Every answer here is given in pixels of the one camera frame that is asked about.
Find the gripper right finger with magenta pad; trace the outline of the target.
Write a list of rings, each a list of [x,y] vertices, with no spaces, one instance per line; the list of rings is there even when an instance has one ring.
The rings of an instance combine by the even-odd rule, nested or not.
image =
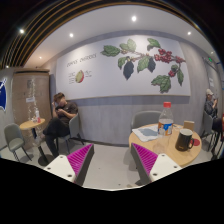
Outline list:
[[[138,144],[131,144],[131,154],[136,164],[141,184],[149,184],[181,170],[168,155],[159,154]]]

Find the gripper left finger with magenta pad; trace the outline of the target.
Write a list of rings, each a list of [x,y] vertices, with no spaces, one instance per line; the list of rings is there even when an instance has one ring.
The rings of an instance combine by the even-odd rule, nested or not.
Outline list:
[[[68,156],[59,155],[44,170],[82,186],[94,155],[94,145],[84,146]]]

